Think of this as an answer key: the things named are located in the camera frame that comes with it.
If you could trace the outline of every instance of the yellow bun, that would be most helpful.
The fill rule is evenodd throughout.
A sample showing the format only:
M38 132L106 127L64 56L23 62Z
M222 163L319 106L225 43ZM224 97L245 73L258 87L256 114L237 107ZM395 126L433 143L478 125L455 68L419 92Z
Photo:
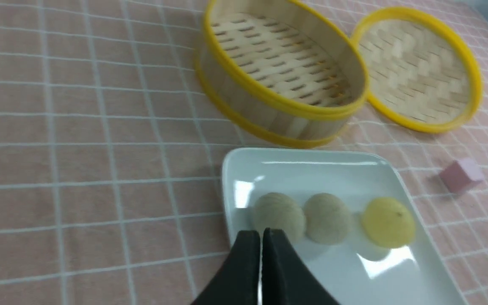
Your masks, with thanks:
M415 238L412 213L392 197L378 197L370 201L361 224L368 238L380 247L399 248Z

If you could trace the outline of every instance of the white plate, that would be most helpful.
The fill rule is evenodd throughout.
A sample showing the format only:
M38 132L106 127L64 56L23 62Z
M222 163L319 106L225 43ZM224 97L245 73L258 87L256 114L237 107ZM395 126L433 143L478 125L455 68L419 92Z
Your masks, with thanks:
M223 162L225 217L231 245L252 230L248 207L276 191L300 205L316 193L340 197L354 213L350 236L335 246L305 238L294 247L317 280L341 305L465 305L415 213L399 174L385 159L360 152L242 148ZM374 197L395 197L417 222L408 247L376 247L358 215Z

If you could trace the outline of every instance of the yellow rim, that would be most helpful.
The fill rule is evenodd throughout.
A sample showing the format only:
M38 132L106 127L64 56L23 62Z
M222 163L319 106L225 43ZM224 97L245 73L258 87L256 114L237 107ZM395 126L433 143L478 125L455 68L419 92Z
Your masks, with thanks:
M401 19L420 23L443 37L451 46L453 46L453 49L457 52L468 71L471 100L466 109L453 121L437 125L424 124L394 112L385 106L381 100L376 98L371 91L368 92L368 100L370 104L396 123L423 133L443 133L457 128L470 120L480 107L482 98L482 80L480 66L466 43L464 43L451 28L425 12L414 10L413 8L382 8L364 17L357 27L355 27L351 36L351 41L354 43L354 46L357 47L359 45L361 37L374 23L386 19Z
M339 135L347 126L347 124L344 124L344 127L340 128L340 130L334 135L332 135L331 137L321 139L321 140L314 140L314 141L291 139L288 137L277 135L276 133L271 133L271 131L268 131L262 127L250 123L250 121L246 120L244 116L241 116L240 114L238 114L238 112L232 110L225 102L223 102L223 100L216 94L216 91L206 81L203 71L201 70L201 62L197 50L195 51L193 65L195 67L197 78L199 79L199 82L201 83L203 90L205 91L205 94L212 101L212 103L218 108L218 110L222 114L227 116L227 118L230 119L233 123L240 126L242 129L248 131L252 135L255 135L256 137L259 137L265 141L269 141L271 143L286 146L286 147L301 148L301 149L312 148L312 147L317 147L329 143L335 137L337 137L337 135Z
M363 73L365 77L364 89L362 94L356 98L354 102L349 105L339 106L335 108L321 108L315 107L311 105L302 104L299 102L295 102L289 98L285 98L274 91L264 87L250 77L248 74L244 73L240 67L238 67L235 62L227 56L225 51L221 48L219 42L217 42L216 35L214 34L214 30L210 26L210 19L211 19L211 10L214 7L216 0L211 0L207 6L205 17L203 19L203 33L205 33L205 42L212 52L214 57L218 60L219 64L227 71L227 73L244 89L246 89L250 94L254 95L256 98L265 102L265 104L276 108L277 110L281 110L288 114L292 114L293 116L300 116L307 119L319 119L319 120L333 120L333 119L341 119L347 118L351 116L355 111L357 111L362 104L364 104L366 100L366 93L368 92L368 71L366 70L366 66L364 64L364 60L358 53L355 46L351 43L351 41L346 37L346 35L340 31L335 25L333 25L329 20L325 17L320 15L318 12L314 11L312 8L298 2L297 0L287 0L292 4L299 6L300 8L312 13L316 16L320 21L327 23L336 32L340 37L342 37L349 47L354 52L355 56L357 56L361 67L363 68Z

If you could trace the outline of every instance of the bamboo steamer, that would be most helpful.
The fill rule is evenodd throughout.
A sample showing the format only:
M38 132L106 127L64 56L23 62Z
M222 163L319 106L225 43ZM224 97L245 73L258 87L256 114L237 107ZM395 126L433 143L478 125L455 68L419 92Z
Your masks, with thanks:
M463 40L431 15L383 8L360 21L352 40L370 72L370 103L396 123L443 133L478 110L480 68Z
M334 139L368 88L349 39L295 0L211 0L195 69L230 120L289 147Z

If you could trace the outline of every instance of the pink cube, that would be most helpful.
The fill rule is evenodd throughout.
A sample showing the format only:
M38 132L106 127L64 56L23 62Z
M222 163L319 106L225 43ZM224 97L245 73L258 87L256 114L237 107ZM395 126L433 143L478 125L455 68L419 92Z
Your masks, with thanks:
M442 170L440 178L451 193L462 194L480 184L485 176L474 160L464 158Z

